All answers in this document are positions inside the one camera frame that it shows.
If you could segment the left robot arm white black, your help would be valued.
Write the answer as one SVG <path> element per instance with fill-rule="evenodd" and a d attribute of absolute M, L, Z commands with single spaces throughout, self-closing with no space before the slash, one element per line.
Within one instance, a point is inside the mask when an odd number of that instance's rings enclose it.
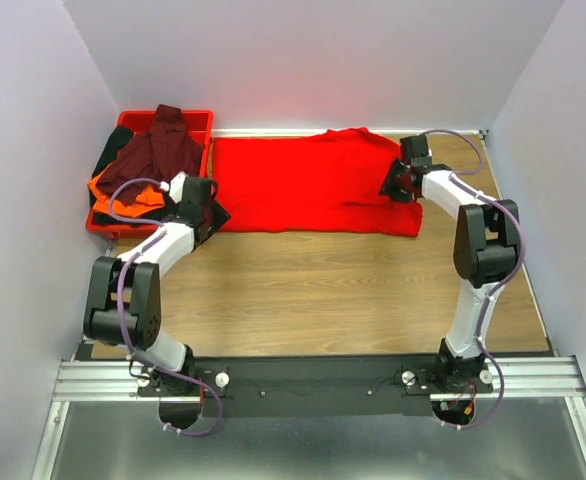
<path fill-rule="evenodd" d="M 88 288 L 83 333 L 91 340 L 124 349 L 129 361 L 149 371 L 144 379 L 160 377 L 174 395 L 194 387 L 211 392 L 196 378 L 191 347 L 162 327 L 161 280 L 178 261 L 192 254 L 216 233 L 230 215 L 217 200 L 217 182 L 178 174 L 169 182 L 150 178 L 127 181 L 109 200 L 135 183 L 157 186 L 176 201 L 177 210 L 161 221 L 119 217 L 122 222 L 156 227 L 137 247 L 117 256 L 95 260 Z"/>

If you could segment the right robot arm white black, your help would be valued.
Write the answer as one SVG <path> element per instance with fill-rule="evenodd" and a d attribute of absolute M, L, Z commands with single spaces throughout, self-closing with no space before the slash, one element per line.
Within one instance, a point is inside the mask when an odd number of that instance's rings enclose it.
<path fill-rule="evenodd" d="M 497 200 L 462 181 L 444 164 L 435 164 L 425 134 L 399 141 L 379 194 L 399 203 L 431 201 L 456 221 L 453 263 L 461 279 L 456 313 L 441 342 L 433 379 L 453 392 L 480 377 L 486 333 L 506 285 L 521 270 L 525 242 L 518 206 Z"/>

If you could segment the bright red t shirt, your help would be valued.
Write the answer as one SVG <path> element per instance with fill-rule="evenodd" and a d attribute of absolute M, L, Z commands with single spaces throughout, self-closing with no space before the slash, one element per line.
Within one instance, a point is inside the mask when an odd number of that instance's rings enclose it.
<path fill-rule="evenodd" d="M 317 231 L 418 236 L 422 207 L 379 190 L 397 143 L 366 128 L 300 138 L 220 138 L 212 152 L 227 232 Z"/>

